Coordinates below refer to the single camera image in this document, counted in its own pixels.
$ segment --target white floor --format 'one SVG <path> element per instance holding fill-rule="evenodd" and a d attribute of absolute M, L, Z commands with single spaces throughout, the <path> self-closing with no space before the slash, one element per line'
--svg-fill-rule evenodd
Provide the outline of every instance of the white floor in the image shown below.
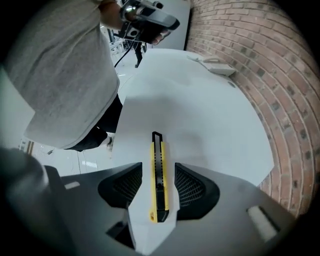
<path fill-rule="evenodd" d="M 124 52 L 112 56 L 115 64 Z M 120 79 L 118 95 L 122 104 L 125 101 L 128 84 L 127 81 L 137 72 L 135 64 L 137 58 L 134 50 L 131 50 L 117 65 L 116 71 Z M 60 176 L 69 176 L 96 172 L 112 168 L 112 152 L 106 145 L 98 148 L 77 152 L 75 150 L 63 150 L 51 146 L 34 143 L 32 155 L 42 164 L 55 167 Z"/>

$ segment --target red brick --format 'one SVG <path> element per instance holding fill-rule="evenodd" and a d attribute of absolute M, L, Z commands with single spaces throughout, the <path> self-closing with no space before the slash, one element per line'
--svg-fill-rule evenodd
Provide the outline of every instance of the red brick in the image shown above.
<path fill-rule="evenodd" d="M 228 4 L 228 3 L 233 2 L 233 1 L 232 0 L 219 0 L 219 1 L 216 1 L 216 2 L 218 2 L 218 4 L 216 4 L 218 6 L 218 5 Z"/>
<path fill-rule="evenodd" d="M 308 152 L 310 159 L 307 159 L 306 153 L 303 154 L 302 164 L 303 164 L 303 171 L 304 172 L 311 172 L 313 173 L 314 170 L 317 169 L 317 160 L 319 160 L 318 155 L 313 153 L 312 149 Z"/>
<path fill-rule="evenodd" d="M 289 161 L 289 152 L 287 150 L 287 143 L 284 135 L 279 127 L 271 127 L 271 132 L 274 137 L 276 149 L 279 156 L 280 171 L 282 174 L 289 174 L 291 165 Z"/>
<path fill-rule="evenodd" d="M 292 82 L 289 78 L 279 69 L 276 69 L 274 73 L 274 78 L 278 80 L 278 82 L 284 87 L 287 88 L 288 86 L 292 86 Z"/>
<path fill-rule="evenodd" d="M 303 76 L 307 80 L 307 82 L 311 85 L 314 92 L 320 98 L 320 80 L 316 77 L 316 75 L 311 71 L 308 66 L 305 66 L 303 70 Z"/>
<path fill-rule="evenodd" d="M 217 49 L 217 50 L 219 50 L 219 51 L 221 51 L 221 52 L 223 52 L 223 49 L 225 49 L 226 47 L 224 47 L 224 46 L 221 45 L 221 44 L 216 43 L 215 46 L 214 46 L 214 48 Z"/>
<path fill-rule="evenodd" d="M 230 21 L 240 21 L 240 15 L 234 14 L 234 15 L 229 15 L 229 20 Z"/>
<path fill-rule="evenodd" d="M 236 33 L 236 28 L 234 28 L 234 27 L 226 27 L 225 28 L 225 32 L 227 32 L 227 33 L 230 33 L 230 34 L 234 34 L 234 33 Z"/>
<path fill-rule="evenodd" d="M 313 56 L 302 50 L 300 52 L 300 57 L 315 74 L 319 74 L 319 66 Z"/>
<path fill-rule="evenodd" d="M 226 27 L 225 26 L 220 26 L 220 25 L 211 25 L 210 26 L 211 30 L 217 30 L 217 31 L 225 31 Z"/>
<path fill-rule="evenodd" d="M 299 44 L 285 37 L 284 35 L 281 35 L 281 34 L 275 35 L 273 39 L 278 43 L 280 43 L 281 45 L 287 47 L 290 51 L 292 51 L 296 55 L 300 55 L 301 51 L 303 51 L 303 48 Z"/>
<path fill-rule="evenodd" d="M 265 45 L 280 56 L 284 56 L 288 52 L 285 47 L 273 40 L 268 40 Z"/>
<path fill-rule="evenodd" d="M 242 2 L 237 2 L 232 4 L 232 8 L 243 8 L 244 4 Z"/>
<path fill-rule="evenodd" d="M 291 178 L 289 175 L 281 175 L 281 199 L 289 199 L 291 194 Z"/>
<path fill-rule="evenodd" d="M 220 32 L 218 32 L 218 31 L 214 31 L 214 30 L 210 31 L 210 35 L 214 36 L 214 37 L 217 37 L 219 34 L 220 34 Z"/>
<path fill-rule="evenodd" d="M 235 21 L 232 21 L 232 20 L 225 20 L 224 22 L 223 22 L 223 25 L 225 26 L 225 27 L 234 27 L 235 26 Z"/>
<path fill-rule="evenodd" d="M 219 36 L 235 42 L 239 40 L 239 37 L 235 34 L 224 33 L 223 35 L 219 34 Z"/>
<path fill-rule="evenodd" d="M 275 166 L 271 170 L 271 197 L 276 200 L 277 202 L 280 201 L 280 172 L 278 167 Z"/>
<path fill-rule="evenodd" d="M 257 57 L 256 62 L 269 73 L 273 72 L 276 69 L 276 66 L 262 55 L 259 55 Z"/>
<path fill-rule="evenodd" d="M 269 59 L 271 62 L 273 62 L 275 65 L 278 64 L 279 61 L 281 61 L 281 57 L 276 54 L 275 52 L 273 52 L 272 50 L 262 46 L 259 43 L 254 44 L 253 49 L 260 53 L 261 55 L 263 55 L 264 57 L 266 57 L 267 59 Z"/>
<path fill-rule="evenodd" d="M 265 102 L 264 98 L 261 96 L 261 93 L 254 86 L 250 87 L 248 93 L 257 106 Z"/>
<path fill-rule="evenodd" d="M 286 112 L 291 112 L 294 109 L 295 106 L 292 99 L 281 86 L 278 86 L 274 94 Z"/>
<path fill-rule="evenodd" d="M 248 9 L 228 9 L 225 12 L 226 14 L 241 14 L 241 15 L 248 15 Z"/>
<path fill-rule="evenodd" d="M 265 37 L 264 35 L 261 35 L 261 34 L 257 34 L 257 33 L 252 33 L 252 37 L 251 39 L 253 41 L 256 41 L 262 45 L 264 45 L 266 42 L 267 42 L 267 37 Z"/>
<path fill-rule="evenodd" d="M 273 63 L 275 63 L 285 73 L 287 73 L 291 68 L 291 65 L 280 56 L 270 56 L 270 59 L 273 60 Z"/>
<path fill-rule="evenodd" d="M 303 72 L 305 70 L 305 63 L 293 52 L 288 52 L 284 58 L 294 65 L 299 71 Z"/>
<path fill-rule="evenodd" d="M 264 97 L 265 101 L 269 104 L 269 106 L 271 106 L 277 100 L 275 95 L 272 93 L 270 88 L 268 88 L 267 86 L 259 89 L 259 92 Z"/>
<path fill-rule="evenodd" d="M 244 29 L 241 29 L 241 28 L 238 28 L 238 29 L 236 30 L 236 34 L 237 34 L 237 35 L 243 36 L 243 37 L 245 37 L 245 38 L 248 38 L 249 35 L 250 35 L 250 33 L 251 33 L 250 31 L 244 30 Z"/>
<path fill-rule="evenodd" d="M 243 54 L 241 54 L 237 51 L 233 51 L 233 53 L 231 55 L 233 58 L 240 61 L 241 63 L 246 63 L 246 61 L 247 61 L 247 58 Z"/>
<path fill-rule="evenodd" d="M 269 7 L 269 6 L 266 5 L 266 4 L 260 4 L 260 3 L 256 3 L 256 2 L 259 2 L 259 1 L 245 3 L 245 4 L 244 4 L 244 8 L 267 10 L 268 7 Z"/>
<path fill-rule="evenodd" d="M 304 124 L 310 135 L 312 148 L 318 147 L 320 145 L 320 132 L 316 117 L 312 113 L 309 113 L 309 115 L 304 118 Z"/>
<path fill-rule="evenodd" d="M 264 35 L 268 38 L 273 39 L 275 36 L 275 32 L 272 29 L 266 28 L 266 27 L 261 27 L 260 29 L 260 34 Z"/>
<path fill-rule="evenodd" d="M 293 181 L 301 181 L 302 180 L 302 161 L 300 158 L 294 159 L 291 161 L 292 168 L 292 180 Z"/>
<path fill-rule="evenodd" d="M 289 209 L 289 200 L 288 200 L 288 199 L 281 199 L 281 200 L 280 200 L 280 205 L 281 205 L 284 209 L 288 210 L 288 209 Z"/>
<path fill-rule="evenodd" d="M 253 61 L 250 61 L 249 64 L 246 63 L 246 65 L 247 65 L 247 67 L 248 67 L 249 69 L 251 69 L 254 73 L 256 73 L 256 72 L 258 71 L 258 69 L 260 68 L 260 67 L 259 67 L 255 62 L 253 62 Z"/>
<path fill-rule="evenodd" d="M 268 73 L 264 73 L 262 80 L 268 85 L 272 90 L 276 87 L 277 81 Z"/>
<path fill-rule="evenodd" d="M 232 80 L 238 85 L 244 85 L 247 83 L 247 80 L 243 74 L 236 72 L 231 76 Z"/>
<path fill-rule="evenodd" d="M 247 78 L 254 84 L 255 87 L 259 88 L 263 88 L 265 86 L 265 83 L 256 76 L 255 73 L 253 72 L 249 72 L 249 74 L 247 75 Z"/>
<path fill-rule="evenodd" d="M 279 109 L 277 109 L 276 111 L 273 111 L 273 112 L 274 112 L 276 118 L 278 119 L 283 131 L 290 128 L 291 123 L 289 121 L 288 115 L 282 107 L 279 107 Z"/>
<path fill-rule="evenodd" d="M 244 66 L 242 63 L 238 62 L 238 61 L 237 61 L 236 65 L 234 65 L 234 68 L 236 70 L 238 70 L 245 77 L 247 76 L 247 74 L 249 72 L 249 69 L 246 66 Z M 246 89 L 250 88 L 252 84 L 248 81 L 247 78 L 246 78 L 245 82 L 247 83 L 247 84 L 243 84 L 243 85 L 245 85 L 245 88 Z"/>
<path fill-rule="evenodd" d="M 291 192 L 291 204 L 290 204 L 290 209 L 291 210 L 299 210 L 299 206 L 300 206 L 300 200 L 301 200 L 301 192 L 298 189 L 294 189 L 292 188 L 292 192 Z"/>
<path fill-rule="evenodd" d="M 278 31 L 279 33 L 289 38 L 292 38 L 295 34 L 295 32 L 291 28 L 281 25 L 279 23 L 274 24 L 274 27 L 272 29 Z"/>
<path fill-rule="evenodd" d="M 224 49 L 222 51 L 227 55 L 231 55 L 231 53 L 232 53 L 232 49 L 228 48 L 228 47 L 224 47 Z"/>
<path fill-rule="evenodd" d="M 273 13 L 273 12 L 268 12 L 266 14 L 266 19 L 268 20 L 272 20 L 272 21 L 275 21 L 275 22 L 278 22 L 278 23 L 281 23 L 282 25 L 285 25 L 287 27 L 291 27 L 292 26 L 292 22 L 290 20 L 288 20 L 287 18 L 279 15 L 279 14 L 276 14 L 276 13 Z"/>
<path fill-rule="evenodd" d="M 289 156 L 290 158 L 300 157 L 300 147 L 298 138 L 296 136 L 295 130 L 290 129 L 284 133 L 284 137 L 286 140 L 286 144 L 289 148 Z"/>
<path fill-rule="evenodd" d="M 261 104 L 259 109 L 269 126 L 273 126 L 277 123 L 275 115 L 273 114 L 270 107 L 266 103 Z"/>
<path fill-rule="evenodd" d="M 231 41 L 230 40 L 226 40 L 226 39 L 221 39 L 220 43 L 224 46 L 230 46 Z"/>
<path fill-rule="evenodd" d="M 210 25 L 223 25 L 223 20 L 210 20 L 209 24 Z"/>
<path fill-rule="evenodd" d="M 318 96 L 312 92 L 312 91 L 309 91 L 307 94 L 306 94 L 306 99 L 308 101 L 308 103 L 310 104 L 311 106 L 311 109 L 313 110 L 313 113 L 315 114 L 318 122 L 320 123 L 320 100 L 318 98 Z"/>
<path fill-rule="evenodd" d="M 292 39 L 297 42 L 302 48 L 304 48 L 309 54 L 311 54 L 311 50 L 309 48 L 309 45 L 307 41 L 298 33 L 295 33 L 292 37 Z"/>
<path fill-rule="evenodd" d="M 256 32 L 256 33 L 258 33 L 259 30 L 260 30 L 260 26 L 258 26 L 256 24 L 251 24 L 251 23 L 248 23 L 248 22 L 238 21 L 238 22 L 234 23 L 234 26 L 236 28 L 246 29 L 246 30 L 253 31 L 253 32 Z"/>
<path fill-rule="evenodd" d="M 215 15 L 214 18 L 216 20 L 228 20 L 229 19 L 229 15 L 225 14 L 225 15 Z"/>
<path fill-rule="evenodd" d="M 253 23 L 253 24 L 258 24 L 261 25 L 263 27 L 267 27 L 269 29 L 271 29 L 273 27 L 273 23 L 264 19 L 264 18 L 260 18 L 260 17 L 256 17 L 256 16 L 251 16 L 251 15 L 243 15 L 241 16 L 241 20 L 243 22 L 248 22 L 248 23 Z"/>
<path fill-rule="evenodd" d="M 266 16 L 266 12 L 262 10 L 249 10 L 249 15 L 264 18 Z"/>
<path fill-rule="evenodd" d="M 270 175 L 268 175 L 262 182 L 261 190 L 265 192 L 267 195 L 270 195 Z"/>
<path fill-rule="evenodd" d="M 274 162 L 274 165 L 277 166 L 277 168 L 280 172 L 280 162 L 279 162 L 279 156 L 278 156 L 278 151 L 277 151 L 275 140 L 274 140 L 272 133 L 271 133 L 269 127 L 267 126 L 266 122 L 263 121 L 262 124 L 263 124 L 264 130 L 267 133 L 267 135 L 269 135 L 271 137 L 271 139 L 269 139 L 269 144 L 270 144 L 270 148 L 271 148 L 271 152 L 272 152 L 273 162 Z"/>
<path fill-rule="evenodd" d="M 221 5 L 217 5 L 214 7 L 215 10 L 221 10 L 221 9 L 230 9 L 231 8 L 231 4 L 227 3 L 227 4 L 221 4 Z"/>
<path fill-rule="evenodd" d="M 308 211 L 310 204 L 311 204 L 311 198 L 303 196 L 301 200 L 301 207 L 300 207 L 299 214 L 305 214 Z"/>
<path fill-rule="evenodd" d="M 221 14 L 225 14 L 226 13 L 226 10 L 218 10 L 216 12 L 217 15 L 221 15 Z"/>
<path fill-rule="evenodd" d="M 305 170 L 303 172 L 303 189 L 304 196 L 312 196 L 312 188 L 314 184 L 314 172 L 312 170 Z"/>
<path fill-rule="evenodd" d="M 301 154 L 304 156 L 307 151 L 312 151 L 311 146 L 309 144 L 308 130 L 305 127 L 305 124 L 301 119 L 300 115 L 298 114 L 297 110 L 290 113 L 289 117 L 299 140 Z M 302 131 L 305 131 L 306 138 L 302 138 L 301 136 Z"/>
<path fill-rule="evenodd" d="M 296 69 L 293 69 L 289 73 L 289 78 L 294 82 L 294 84 L 301 90 L 303 94 L 306 94 L 310 88 L 306 80 L 297 72 Z"/>

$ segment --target person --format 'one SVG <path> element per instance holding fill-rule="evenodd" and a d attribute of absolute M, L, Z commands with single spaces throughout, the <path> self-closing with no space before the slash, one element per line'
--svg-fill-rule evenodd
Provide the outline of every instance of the person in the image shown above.
<path fill-rule="evenodd" d="M 79 152 L 112 143 L 120 81 L 100 23 L 120 30 L 120 9 L 115 0 L 51 0 L 25 24 L 3 65 L 35 111 L 28 139 Z"/>
<path fill-rule="evenodd" d="M 133 44 L 134 51 L 135 51 L 135 56 L 136 56 L 136 59 L 137 59 L 137 63 L 134 66 L 135 68 L 139 67 L 140 62 L 142 61 L 141 45 L 142 45 L 141 42 L 137 42 L 137 43 Z M 145 45 L 142 48 L 143 48 L 144 52 L 147 51 L 147 47 Z"/>

